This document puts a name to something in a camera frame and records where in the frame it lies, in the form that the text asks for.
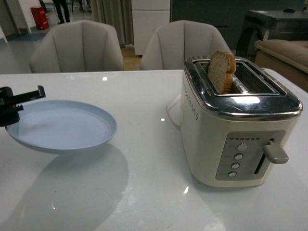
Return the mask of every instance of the toast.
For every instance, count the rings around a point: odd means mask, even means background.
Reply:
[[[208,77],[218,93],[230,93],[235,70],[236,62],[232,53],[217,51],[213,54],[208,68]]]

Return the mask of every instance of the plate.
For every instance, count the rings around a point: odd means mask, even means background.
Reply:
[[[75,101],[42,101],[24,105],[20,121],[6,127],[21,144],[47,150],[80,150],[109,141],[115,119],[96,106]]]

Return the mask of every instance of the red box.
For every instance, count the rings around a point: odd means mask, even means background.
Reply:
[[[49,28],[44,7],[31,7],[31,12],[38,30],[45,30]]]

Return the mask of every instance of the black holder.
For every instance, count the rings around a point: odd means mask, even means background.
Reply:
[[[11,125],[19,121],[18,112],[24,108],[22,105],[17,104],[45,97],[45,91],[42,86],[38,86],[38,90],[36,91],[15,96],[11,88],[0,88],[0,127]]]

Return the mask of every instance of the toaster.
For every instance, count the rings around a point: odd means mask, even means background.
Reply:
[[[303,105],[285,86],[247,59],[235,57],[228,94],[208,78],[210,59],[184,61],[180,132],[189,169],[213,187],[262,185],[274,164],[288,161],[286,144]]]

